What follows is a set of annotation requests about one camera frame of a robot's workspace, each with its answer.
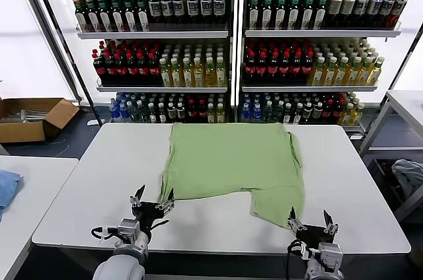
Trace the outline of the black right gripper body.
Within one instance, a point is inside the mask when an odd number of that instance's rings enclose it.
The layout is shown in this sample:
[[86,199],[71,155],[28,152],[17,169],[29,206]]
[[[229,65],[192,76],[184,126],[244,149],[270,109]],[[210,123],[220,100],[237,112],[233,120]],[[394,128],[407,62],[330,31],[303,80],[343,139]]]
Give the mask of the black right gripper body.
[[295,236],[309,248],[318,248],[321,242],[330,243],[330,234],[325,227],[304,225],[297,229]]

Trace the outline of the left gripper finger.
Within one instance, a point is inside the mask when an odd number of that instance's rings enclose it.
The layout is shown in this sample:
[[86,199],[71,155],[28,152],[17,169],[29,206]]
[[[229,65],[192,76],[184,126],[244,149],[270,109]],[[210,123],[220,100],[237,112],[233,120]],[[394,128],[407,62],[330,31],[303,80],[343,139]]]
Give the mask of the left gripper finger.
[[160,211],[171,211],[174,207],[174,189],[169,192],[167,200],[155,206]]
[[145,190],[145,185],[142,185],[134,195],[130,196],[130,203],[132,207],[140,207],[141,206],[141,198]]

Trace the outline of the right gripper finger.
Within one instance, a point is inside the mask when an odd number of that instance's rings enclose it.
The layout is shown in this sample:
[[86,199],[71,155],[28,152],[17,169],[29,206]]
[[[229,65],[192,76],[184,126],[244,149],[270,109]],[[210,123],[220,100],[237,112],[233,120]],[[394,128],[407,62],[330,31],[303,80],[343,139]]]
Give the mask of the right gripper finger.
[[331,215],[326,210],[323,211],[323,215],[326,224],[325,233],[336,234],[338,232],[338,224],[333,222]]
[[294,207],[292,207],[289,212],[288,227],[291,229],[292,233],[297,233],[298,231],[306,230],[306,226],[302,224],[297,218]]

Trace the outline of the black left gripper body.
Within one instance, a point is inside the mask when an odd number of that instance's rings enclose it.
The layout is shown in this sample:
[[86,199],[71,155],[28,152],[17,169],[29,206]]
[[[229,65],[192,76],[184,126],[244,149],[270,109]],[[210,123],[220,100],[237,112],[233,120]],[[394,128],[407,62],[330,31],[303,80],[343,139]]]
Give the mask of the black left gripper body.
[[167,223],[163,220],[167,211],[160,211],[155,208],[159,203],[141,201],[140,207],[132,207],[132,214],[139,221],[140,227],[157,227]]

